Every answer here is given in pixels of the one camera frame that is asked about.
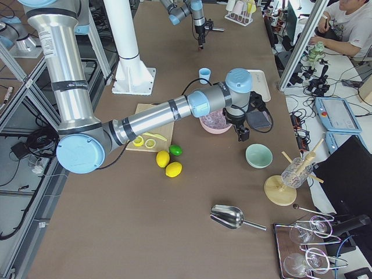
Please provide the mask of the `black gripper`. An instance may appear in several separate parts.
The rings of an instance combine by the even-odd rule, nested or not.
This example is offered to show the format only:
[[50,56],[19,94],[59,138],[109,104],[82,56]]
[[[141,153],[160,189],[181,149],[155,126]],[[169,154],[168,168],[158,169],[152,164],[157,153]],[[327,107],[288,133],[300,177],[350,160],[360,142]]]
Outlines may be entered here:
[[206,18],[199,18],[194,20],[194,27],[195,31],[198,35],[197,40],[198,41],[204,41],[205,40],[205,31],[206,30],[212,30],[213,29],[214,22],[212,19],[207,20]]
[[223,108],[223,115],[225,117],[226,123],[230,123],[234,126],[234,130],[238,136],[238,142],[246,141],[249,139],[250,130],[244,126],[246,116],[243,113],[242,115],[236,116],[232,115],[227,111],[227,108]]

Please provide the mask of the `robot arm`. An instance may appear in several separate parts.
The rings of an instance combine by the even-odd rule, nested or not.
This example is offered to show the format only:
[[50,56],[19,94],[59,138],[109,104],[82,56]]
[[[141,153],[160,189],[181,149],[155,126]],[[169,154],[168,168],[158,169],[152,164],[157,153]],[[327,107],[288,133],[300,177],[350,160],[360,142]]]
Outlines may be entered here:
[[155,105],[130,116],[118,98],[94,114],[84,77],[75,30],[88,10],[86,1],[23,1],[28,23],[37,30],[60,125],[58,162],[68,171],[86,174],[104,167],[108,154],[127,146],[139,135],[187,116],[202,117],[219,109],[236,123],[245,117],[252,92],[252,75],[236,68],[224,81]]
[[173,25],[179,24],[182,20],[187,18],[189,15],[192,16],[195,31],[198,35],[198,44],[200,48],[203,48],[205,43],[205,27],[206,18],[203,13],[203,3],[201,0],[197,1],[184,1],[183,6],[177,6],[174,1],[161,0],[162,5],[165,7],[169,14],[169,20]]

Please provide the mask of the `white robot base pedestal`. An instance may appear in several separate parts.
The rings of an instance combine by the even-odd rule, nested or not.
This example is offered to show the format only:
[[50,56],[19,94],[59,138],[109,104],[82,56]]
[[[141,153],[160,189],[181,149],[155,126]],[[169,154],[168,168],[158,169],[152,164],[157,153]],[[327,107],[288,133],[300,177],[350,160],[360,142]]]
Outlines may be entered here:
[[107,0],[104,6],[119,56],[112,92],[150,95],[156,69],[147,68],[140,58],[129,1]]

